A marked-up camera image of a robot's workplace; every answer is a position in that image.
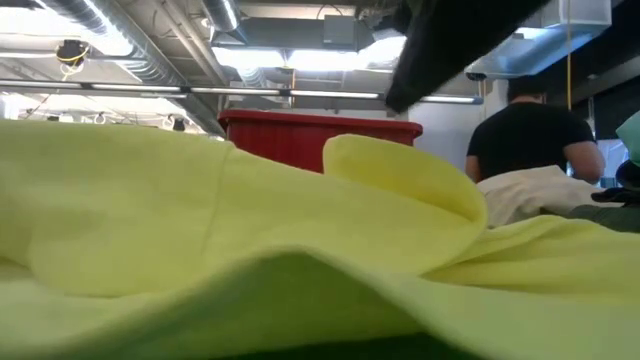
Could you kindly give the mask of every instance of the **black t-shirt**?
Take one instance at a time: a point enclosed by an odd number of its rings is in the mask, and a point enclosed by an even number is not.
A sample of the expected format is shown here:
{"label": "black t-shirt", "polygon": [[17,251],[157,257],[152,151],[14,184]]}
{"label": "black t-shirt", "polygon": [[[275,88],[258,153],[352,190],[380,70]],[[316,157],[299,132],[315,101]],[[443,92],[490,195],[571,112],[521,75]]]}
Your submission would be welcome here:
{"label": "black t-shirt", "polygon": [[583,141],[595,141],[589,124],[567,110],[516,103],[478,126],[468,155],[478,157],[482,179],[550,165],[566,171],[564,147]]}

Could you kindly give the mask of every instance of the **red container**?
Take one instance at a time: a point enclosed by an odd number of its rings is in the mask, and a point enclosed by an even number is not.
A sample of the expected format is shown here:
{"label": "red container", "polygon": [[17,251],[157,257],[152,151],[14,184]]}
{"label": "red container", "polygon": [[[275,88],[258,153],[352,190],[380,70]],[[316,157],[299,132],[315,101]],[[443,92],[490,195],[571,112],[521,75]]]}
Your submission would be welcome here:
{"label": "red container", "polygon": [[322,148],[334,136],[365,135],[413,146],[413,140],[422,134],[422,126],[407,121],[252,110],[223,111],[220,124],[238,148],[316,172],[322,172]]}

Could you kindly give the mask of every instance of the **man's arm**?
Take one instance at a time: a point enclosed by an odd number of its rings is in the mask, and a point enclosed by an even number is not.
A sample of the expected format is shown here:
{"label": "man's arm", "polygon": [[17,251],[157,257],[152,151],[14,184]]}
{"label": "man's arm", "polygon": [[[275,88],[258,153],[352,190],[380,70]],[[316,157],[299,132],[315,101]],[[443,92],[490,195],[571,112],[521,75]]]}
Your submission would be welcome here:
{"label": "man's arm", "polygon": [[583,141],[564,147],[564,156],[573,168],[573,176],[590,184],[597,183],[604,174],[604,157],[595,143]]}
{"label": "man's arm", "polygon": [[573,168],[574,177],[597,183],[604,173],[605,164],[589,124],[573,115],[563,124],[563,152]]}
{"label": "man's arm", "polygon": [[467,163],[465,164],[465,172],[467,176],[473,180],[475,183],[479,183],[482,181],[482,173],[480,172],[480,162],[478,161],[478,157],[471,155],[467,156]]}
{"label": "man's arm", "polygon": [[482,171],[480,171],[479,156],[482,152],[482,126],[478,126],[471,136],[469,142],[469,148],[467,149],[467,162],[465,163],[464,170],[467,176],[475,183],[482,181]]}

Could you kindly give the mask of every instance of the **white cloth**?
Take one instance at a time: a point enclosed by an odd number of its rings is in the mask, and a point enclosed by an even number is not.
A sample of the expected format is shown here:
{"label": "white cloth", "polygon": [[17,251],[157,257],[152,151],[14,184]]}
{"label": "white cloth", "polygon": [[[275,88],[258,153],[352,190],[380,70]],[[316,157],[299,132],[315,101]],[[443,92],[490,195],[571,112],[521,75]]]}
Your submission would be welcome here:
{"label": "white cloth", "polygon": [[580,205],[620,206],[591,200],[591,194],[602,190],[570,178],[557,166],[501,174],[480,182],[478,188],[487,199],[491,227],[529,219],[542,209],[568,215]]}

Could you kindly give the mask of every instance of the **man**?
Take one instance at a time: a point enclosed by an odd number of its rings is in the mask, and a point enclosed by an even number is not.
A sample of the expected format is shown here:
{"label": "man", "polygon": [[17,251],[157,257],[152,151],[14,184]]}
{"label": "man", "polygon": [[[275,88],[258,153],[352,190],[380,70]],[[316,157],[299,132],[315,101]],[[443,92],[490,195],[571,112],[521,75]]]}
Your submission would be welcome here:
{"label": "man", "polygon": [[574,177],[596,183],[604,158],[586,121],[545,105],[542,84],[532,77],[509,82],[509,105],[475,130],[466,172],[475,182],[503,173],[571,164]]}

